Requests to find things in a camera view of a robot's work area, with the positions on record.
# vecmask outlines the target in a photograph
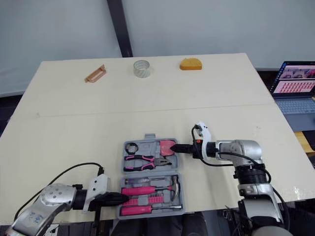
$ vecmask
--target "pliers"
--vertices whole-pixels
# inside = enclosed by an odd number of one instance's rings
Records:
[[[134,156],[125,156],[125,161],[130,160],[145,160],[149,161],[149,164],[145,164],[140,167],[124,167],[124,171],[142,171],[142,170],[153,170],[156,166],[165,166],[172,165],[172,163],[165,158],[155,158],[154,156],[142,156],[142,155],[134,155]]]

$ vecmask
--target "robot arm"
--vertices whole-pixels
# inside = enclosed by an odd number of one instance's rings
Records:
[[[203,140],[196,140],[194,129]],[[283,229],[285,223],[277,204],[274,189],[270,184],[270,174],[265,170],[261,159],[261,147],[252,140],[224,140],[211,142],[208,127],[197,123],[191,131],[192,145],[176,144],[171,149],[175,152],[190,153],[193,158],[201,159],[209,166],[211,158],[230,161],[235,168],[234,178],[239,181],[238,189],[243,200],[238,202],[239,214],[244,232],[247,235],[266,235],[264,231],[274,230],[275,235],[291,235]]]
[[[6,235],[42,236],[62,211],[82,209],[85,213],[128,201],[126,195],[107,192],[108,187],[109,178],[105,174],[91,180],[88,190],[58,183],[48,185],[37,200],[14,221]]]

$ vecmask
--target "tool kit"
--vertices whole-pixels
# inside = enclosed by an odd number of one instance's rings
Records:
[[[119,205],[119,219],[184,214],[179,158],[170,149],[174,144],[175,139],[156,139],[155,134],[124,143],[121,193],[130,200]]]

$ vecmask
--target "white wall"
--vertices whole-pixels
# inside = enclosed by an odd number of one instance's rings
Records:
[[[124,0],[134,56],[246,52],[257,68],[315,60],[315,0]]]
[[[43,60],[121,57],[106,0],[0,0],[0,96]]]

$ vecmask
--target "gray tool case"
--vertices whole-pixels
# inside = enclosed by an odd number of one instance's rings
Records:
[[[183,178],[177,173],[179,167],[178,154],[173,153],[169,156],[161,155],[161,141],[173,141],[177,143],[176,139],[156,139],[155,134],[146,134],[144,140],[139,141],[128,141],[124,143],[123,150],[123,160],[122,160],[122,172],[125,176],[121,179],[121,193],[124,193],[124,188],[136,188],[143,186],[152,186],[157,188],[163,188],[161,190],[156,190],[152,194],[144,195],[134,195],[129,196],[130,200],[127,203],[119,205],[117,207],[118,219],[137,219],[137,218],[148,218],[148,217],[161,217],[161,216],[171,216],[171,215],[182,215],[185,212],[184,194],[183,194]],[[134,143],[137,145],[129,146],[127,149],[131,154],[128,154],[126,147],[128,144]],[[141,171],[126,171],[126,167],[141,167],[146,164],[150,164],[146,160],[125,160],[127,156],[133,155],[143,155],[143,156],[154,156],[154,158],[166,158],[170,161],[172,165],[156,166],[152,170],[141,170]],[[169,190],[169,186],[172,186],[173,180],[177,179],[179,183],[179,194],[172,201],[175,191]],[[126,207],[138,207],[138,206],[152,206],[151,213],[143,214],[132,214],[123,215],[122,211]],[[171,209],[154,209],[155,207],[169,207],[169,206],[181,206],[181,208],[171,208]]]

